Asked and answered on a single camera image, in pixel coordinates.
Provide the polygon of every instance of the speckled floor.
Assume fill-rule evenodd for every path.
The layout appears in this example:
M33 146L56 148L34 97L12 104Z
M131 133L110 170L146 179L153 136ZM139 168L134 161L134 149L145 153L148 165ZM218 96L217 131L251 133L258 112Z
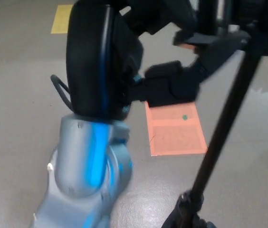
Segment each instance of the speckled floor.
M49 76L65 80L66 35L51 35L58 4L70 0L0 0L0 228L24 228L47 185L46 164L68 109ZM142 72L194 55L172 47L173 26L143 35ZM197 109L207 143L241 53L202 86ZM191 187L202 155L151 157L144 105L127 119L134 177L113 212L114 228L158 228L180 192ZM268 58L224 147L201 211L218 228L268 228Z

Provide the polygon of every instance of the yellow floor marking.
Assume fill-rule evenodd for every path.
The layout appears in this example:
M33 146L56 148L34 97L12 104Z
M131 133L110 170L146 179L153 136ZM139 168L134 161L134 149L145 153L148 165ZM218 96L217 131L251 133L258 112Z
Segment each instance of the yellow floor marking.
M73 5L58 5L51 34L66 34Z

